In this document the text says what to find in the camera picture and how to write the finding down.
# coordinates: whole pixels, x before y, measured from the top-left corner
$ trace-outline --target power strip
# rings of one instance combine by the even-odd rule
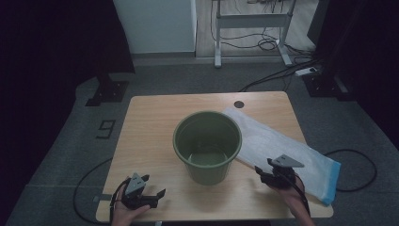
[[[311,68],[307,68],[307,69],[302,69],[302,70],[298,70],[295,72],[296,76],[303,76],[303,75],[312,75],[317,73],[317,70],[313,67]]]

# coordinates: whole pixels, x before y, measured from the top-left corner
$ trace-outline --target gray carpet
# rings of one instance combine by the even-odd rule
[[[76,90],[71,115],[40,167],[26,185],[8,220],[8,225],[91,225],[73,211],[73,191],[80,179],[95,166],[113,156],[130,99],[137,95],[235,92],[257,79],[284,69],[282,63],[226,63],[222,69],[212,64],[136,66],[136,74],[114,73],[114,80],[130,85],[118,104],[85,106],[98,86],[90,79]],[[376,164],[376,180],[364,189],[338,192],[332,204],[332,218],[318,218],[318,225],[399,225],[399,152],[356,102],[334,98],[311,98],[302,79],[292,76],[273,80],[248,91],[286,88],[308,144],[327,153],[355,149]],[[102,121],[115,120],[108,131],[99,130]],[[361,155],[336,153],[342,172],[338,187],[351,189],[367,183],[372,165]],[[110,163],[94,170],[78,189],[79,212],[95,220]],[[296,225],[292,219],[272,220],[272,225]]]

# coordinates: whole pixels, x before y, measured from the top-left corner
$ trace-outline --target green bucket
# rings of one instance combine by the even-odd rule
[[[205,186],[224,180],[241,149],[241,132],[230,117],[215,111],[189,115],[173,134],[175,153],[185,163],[191,178]]]

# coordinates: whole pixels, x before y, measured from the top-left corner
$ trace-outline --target floor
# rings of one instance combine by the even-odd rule
[[[249,4],[247,0],[221,1],[221,14],[262,14],[262,13],[286,13],[293,0],[274,1],[267,0]],[[296,49],[314,50],[315,46],[307,37],[311,19],[316,10],[318,0],[296,1],[294,16],[288,31],[286,43]],[[215,14],[217,1],[197,0],[197,57],[212,57],[215,52]],[[222,29],[222,56],[279,56],[276,49],[269,43],[262,44],[264,34],[279,38],[279,28],[232,28]]]
[[[85,106],[98,87],[90,79],[76,89],[76,102],[52,149],[41,163],[16,204],[8,225],[92,225],[102,195],[109,162],[118,143],[129,101],[137,95],[235,92],[245,85],[285,69],[282,62],[225,63],[215,69],[211,63],[193,59],[187,64],[136,64],[136,74],[113,74],[114,80],[129,81],[121,103]],[[332,218],[316,218],[317,225],[399,225],[399,152],[356,102],[335,98],[312,98],[300,77],[268,80],[248,91],[285,90],[307,144],[324,154],[354,149],[375,163],[378,174],[368,186],[356,192],[337,192]],[[102,121],[115,120],[109,139],[103,136]],[[362,155],[340,152],[330,156],[342,163],[338,188],[351,189],[370,182],[373,165]],[[77,187],[79,181],[88,175]],[[241,222],[240,226],[252,225]],[[272,220],[273,226],[297,225],[293,219]]]

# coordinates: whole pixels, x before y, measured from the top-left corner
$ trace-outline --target human hand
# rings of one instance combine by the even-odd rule
[[[118,192],[118,197],[115,202],[115,209],[114,209],[114,217],[112,219],[112,226],[129,226],[134,218],[137,216],[145,213],[150,209],[149,205],[144,205],[136,210],[131,210],[127,208],[122,202],[122,193],[126,185],[122,186],[120,188],[120,191]]]
[[[303,193],[305,193],[305,186],[303,185],[302,180],[297,174],[295,175],[295,184]],[[302,201],[302,197],[292,186],[286,189],[280,189],[273,186],[269,187],[279,193],[284,202],[290,208],[291,214],[294,215],[299,225],[314,226],[314,222],[311,219],[311,216],[309,215],[308,210],[306,209],[305,204]]]
[[[303,193],[305,193],[305,186],[303,185],[302,180],[299,178],[297,174],[295,175],[295,184]],[[286,189],[281,189],[273,186],[269,187],[277,191],[277,193],[279,193],[279,195],[282,197],[282,199],[288,206],[290,206],[292,202],[296,201],[301,202],[301,196],[292,186]]]

